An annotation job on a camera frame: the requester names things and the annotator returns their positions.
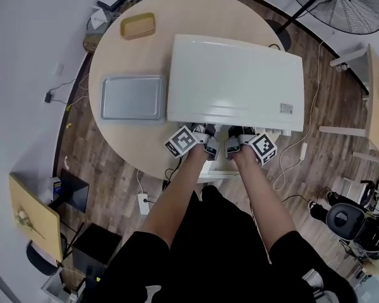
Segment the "person's left forearm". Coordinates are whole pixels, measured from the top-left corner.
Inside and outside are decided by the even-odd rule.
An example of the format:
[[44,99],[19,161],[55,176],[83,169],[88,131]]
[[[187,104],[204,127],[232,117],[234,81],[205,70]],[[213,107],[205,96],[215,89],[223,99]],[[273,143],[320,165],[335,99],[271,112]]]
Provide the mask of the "person's left forearm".
[[142,251],[166,252],[179,244],[182,251],[200,256],[208,225],[203,202],[192,199],[200,172],[208,158],[201,145],[192,148],[172,182],[163,191],[135,233]]

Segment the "white toaster oven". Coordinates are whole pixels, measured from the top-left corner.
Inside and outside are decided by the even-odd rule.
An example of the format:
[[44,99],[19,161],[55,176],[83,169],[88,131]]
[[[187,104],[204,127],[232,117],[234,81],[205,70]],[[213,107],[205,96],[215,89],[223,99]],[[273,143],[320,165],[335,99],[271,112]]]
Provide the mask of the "white toaster oven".
[[177,34],[167,120],[301,132],[301,57],[238,40]]

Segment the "yellow rectangular container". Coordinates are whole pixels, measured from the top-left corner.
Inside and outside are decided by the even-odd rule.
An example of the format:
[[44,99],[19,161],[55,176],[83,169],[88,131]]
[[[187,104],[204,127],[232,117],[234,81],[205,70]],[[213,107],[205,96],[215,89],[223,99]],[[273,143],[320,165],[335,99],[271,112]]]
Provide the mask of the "yellow rectangular container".
[[155,15],[153,13],[142,13],[124,18],[120,24],[120,34],[125,40],[153,35],[156,30]]

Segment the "white storage box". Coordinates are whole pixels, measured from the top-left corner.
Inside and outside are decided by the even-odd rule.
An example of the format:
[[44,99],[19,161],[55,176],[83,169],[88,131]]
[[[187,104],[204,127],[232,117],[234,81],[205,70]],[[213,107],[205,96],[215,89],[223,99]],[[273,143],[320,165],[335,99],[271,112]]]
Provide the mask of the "white storage box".
[[51,275],[44,283],[41,291],[49,298],[49,303],[70,303],[70,293],[66,288],[66,284],[61,280],[61,270]]

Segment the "person's right forearm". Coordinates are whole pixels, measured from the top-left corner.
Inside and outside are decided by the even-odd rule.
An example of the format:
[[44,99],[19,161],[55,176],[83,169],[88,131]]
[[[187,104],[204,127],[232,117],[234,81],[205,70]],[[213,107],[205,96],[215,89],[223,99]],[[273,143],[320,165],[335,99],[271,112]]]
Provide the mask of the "person's right forearm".
[[296,226],[264,176],[253,149],[243,146],[232,157],[243,180],[263,243],[270,251],[282,236],[295,231]]

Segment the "black box yellow sticker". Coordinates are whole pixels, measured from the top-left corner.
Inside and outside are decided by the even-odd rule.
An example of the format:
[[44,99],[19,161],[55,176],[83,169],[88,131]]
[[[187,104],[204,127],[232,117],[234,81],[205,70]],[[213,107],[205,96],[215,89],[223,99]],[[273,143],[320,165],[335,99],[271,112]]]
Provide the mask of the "black box yellow sticker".
[[72,246],[73,266],[97,281],[121,247],[122,237],[91,223]]

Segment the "black square table base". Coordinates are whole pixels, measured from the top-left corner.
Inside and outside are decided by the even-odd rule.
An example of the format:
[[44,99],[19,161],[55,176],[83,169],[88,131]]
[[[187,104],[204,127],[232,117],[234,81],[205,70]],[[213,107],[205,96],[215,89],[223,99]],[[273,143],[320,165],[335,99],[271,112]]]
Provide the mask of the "black square table base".
[[63,203],[67,203],[82,213],[86,213],[88,192],[90,185],[65,169],[61,169],[62,181],[61,195],[57,200],[51,201],[49,207],[55,210]]

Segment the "white artificial flower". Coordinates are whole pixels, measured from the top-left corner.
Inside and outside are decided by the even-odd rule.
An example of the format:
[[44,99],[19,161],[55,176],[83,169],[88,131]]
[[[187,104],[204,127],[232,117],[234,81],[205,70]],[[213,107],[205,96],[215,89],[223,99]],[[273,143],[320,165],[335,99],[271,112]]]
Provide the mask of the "white artificial flower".
[[23,211],[23,210],[18,211],[15,215],[15,218],[16,218],[16,221],[21,226],[27,227],[29,230],[36,232],[37,234],[39,234],[41,236],[41,238],[44,239],[44,236],[35,229],[35,227],[33,226],[32,222],[29,218],[29,216],[25,213],[25,211]]

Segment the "black round chair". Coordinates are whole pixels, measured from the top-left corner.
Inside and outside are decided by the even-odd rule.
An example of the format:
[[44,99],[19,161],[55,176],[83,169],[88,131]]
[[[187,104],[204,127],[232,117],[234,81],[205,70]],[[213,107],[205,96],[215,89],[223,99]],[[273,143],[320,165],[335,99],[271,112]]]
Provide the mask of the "black round chair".
[[361,230],[365,212],[347,203],[338,203],[329,209],[326,224],[341,239],[353,241]]

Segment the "black folding chair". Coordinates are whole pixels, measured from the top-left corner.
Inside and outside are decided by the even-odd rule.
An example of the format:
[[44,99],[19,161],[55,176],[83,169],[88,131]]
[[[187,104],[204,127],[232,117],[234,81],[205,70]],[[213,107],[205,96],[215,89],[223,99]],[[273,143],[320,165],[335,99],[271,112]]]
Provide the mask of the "black folding chair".
[[28,243],[26,255],[29,262],[46,276],[54,275],[60,267],[63,267],[59,261],[41,249],[33,241]]

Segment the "silver baking tray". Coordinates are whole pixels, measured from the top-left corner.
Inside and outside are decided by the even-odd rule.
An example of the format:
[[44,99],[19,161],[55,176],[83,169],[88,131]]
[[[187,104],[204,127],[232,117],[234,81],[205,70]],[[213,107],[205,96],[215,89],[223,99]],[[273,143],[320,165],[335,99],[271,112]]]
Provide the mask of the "silver baking tray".
[[104,78],[100,118],[133,125],[165,122],[167,85],[162,75],[116,75]]

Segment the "white long bar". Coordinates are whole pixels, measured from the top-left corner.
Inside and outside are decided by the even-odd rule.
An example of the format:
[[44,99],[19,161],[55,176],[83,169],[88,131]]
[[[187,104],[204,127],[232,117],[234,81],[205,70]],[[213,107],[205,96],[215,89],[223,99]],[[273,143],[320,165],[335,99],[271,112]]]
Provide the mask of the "white long bar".
[[238,168],[233,160],[227,161],[224,159],[222,162],[206,161],[198,178],[198,183],[232,179],[238,175]]

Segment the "wooden desk white legs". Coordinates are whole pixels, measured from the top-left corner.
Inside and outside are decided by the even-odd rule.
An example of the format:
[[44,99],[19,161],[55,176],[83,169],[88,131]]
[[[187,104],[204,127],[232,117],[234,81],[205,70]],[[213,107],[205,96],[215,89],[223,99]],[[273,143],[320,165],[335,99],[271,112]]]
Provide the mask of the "wooden desk white legs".
[[[357,136],[366,138],[369,141],[372,149],[376,150],[379,154],[379,57],[372,46],[367,46],[363,49],[357,50],[353,53],[339,57],[330,62],[331,67],[340,65],[343,62],[347,63],[353,59],[357,59],[365,55],[368,64],[368,83],[369,83],[369,96],[367,99],[367,120],[364,129],[358,128],[343,128],[334,126],[320,126],[318,130],[322,133],[341,134],[346,136]],[[353,152],[354,157],[378,162],[379,158],[363,153]]]

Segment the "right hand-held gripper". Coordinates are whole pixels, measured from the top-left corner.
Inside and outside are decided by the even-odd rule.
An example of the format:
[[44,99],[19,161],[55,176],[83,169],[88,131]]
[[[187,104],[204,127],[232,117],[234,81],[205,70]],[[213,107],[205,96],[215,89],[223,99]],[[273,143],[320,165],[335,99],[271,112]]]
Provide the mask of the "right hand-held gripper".
[[265,165],[277,154],[277,146],[266,133],[257,133],[255,128],[246,126],[231,126],[228,129],[228,138],[224,142],[225,157],[232,160],[232,156],[250,146],[261,165]]

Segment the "person's black clothing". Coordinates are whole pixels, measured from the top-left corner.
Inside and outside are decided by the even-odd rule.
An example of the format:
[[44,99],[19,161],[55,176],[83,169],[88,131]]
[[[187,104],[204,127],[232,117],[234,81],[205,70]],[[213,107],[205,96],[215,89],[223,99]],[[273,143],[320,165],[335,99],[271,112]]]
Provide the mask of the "person's black clothing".
[[193,194],[171,245],[134,232],[109,264],[90,303],[315,303],[317,272],[339,303],[358,303],[349,282],[300,233],[266,250],[252,217],[214,186]]

